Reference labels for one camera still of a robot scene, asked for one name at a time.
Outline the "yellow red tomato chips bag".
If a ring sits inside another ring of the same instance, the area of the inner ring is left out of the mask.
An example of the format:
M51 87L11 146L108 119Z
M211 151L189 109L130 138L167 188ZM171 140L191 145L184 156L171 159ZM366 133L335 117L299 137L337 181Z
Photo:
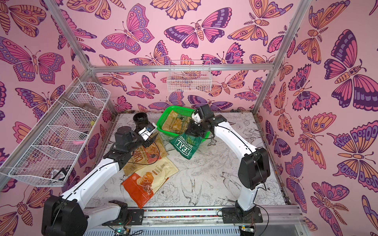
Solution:
M168 156L165 150L163 139L158 134L156 136L155 142L153 142L149 147L140 146L133 155L129 162L123 167L124 175L130 176L135 171L143 168L146 165L150 165L157 160L165 158Z

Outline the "dark green REAL chips bag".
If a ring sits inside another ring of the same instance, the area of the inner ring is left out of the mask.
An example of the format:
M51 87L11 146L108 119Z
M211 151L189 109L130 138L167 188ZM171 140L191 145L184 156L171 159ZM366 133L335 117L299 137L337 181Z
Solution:
M194 137L183 133L171 139L169 142L185 159L190 160L198 150L202 141L202 137Z

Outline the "yellow sour cream chips bag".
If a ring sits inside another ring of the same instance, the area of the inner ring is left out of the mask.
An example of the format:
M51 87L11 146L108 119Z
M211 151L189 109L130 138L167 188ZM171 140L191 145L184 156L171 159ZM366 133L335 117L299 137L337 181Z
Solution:
M180 135L187 130L189 123L190 117L171 111L162 125L162 130Z

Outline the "green plastic basket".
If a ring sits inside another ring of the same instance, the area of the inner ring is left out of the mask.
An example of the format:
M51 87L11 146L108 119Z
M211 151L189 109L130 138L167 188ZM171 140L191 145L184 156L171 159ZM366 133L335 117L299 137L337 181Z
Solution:
M157 129L170 137L177 137L183 134L190 123L194 109L169 106L157 121Z

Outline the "orange cream cassava chips bag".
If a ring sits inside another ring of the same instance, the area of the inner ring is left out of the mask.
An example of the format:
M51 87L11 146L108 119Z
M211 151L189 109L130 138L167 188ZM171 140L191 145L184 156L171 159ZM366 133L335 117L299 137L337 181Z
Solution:
M129 176L122 185L138 208L143 208L145 204L154 196L165 182L179 172L175 164L164 157L154 164L143 167Z

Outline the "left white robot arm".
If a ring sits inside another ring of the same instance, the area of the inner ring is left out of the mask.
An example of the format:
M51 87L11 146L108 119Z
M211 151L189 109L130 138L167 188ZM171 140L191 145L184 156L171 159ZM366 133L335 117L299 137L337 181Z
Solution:
M154 123L143 124L132 130L122 126L115 133L112 144L100 163L80 182L60 196L51 196L44 204L41 233L44 236L82 236L104 223L128 220L128 206L110 201L101 207L88 208L95 193L129 162L140 146L153 143L157 132Z

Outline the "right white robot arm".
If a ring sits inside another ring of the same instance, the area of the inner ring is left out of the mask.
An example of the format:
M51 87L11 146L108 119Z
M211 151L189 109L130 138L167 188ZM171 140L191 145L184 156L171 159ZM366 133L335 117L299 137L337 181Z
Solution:
M198 107L191 114L186 134L204 138L207 132L220 138L236 155L239 161L238 179L242 184L233 213L222 211L224 216L235 217L239 222L256 222L254 214L260 209L255 199L270 176L269 154L263 147L255 147L239 135L222 115L214 115L209 105Z

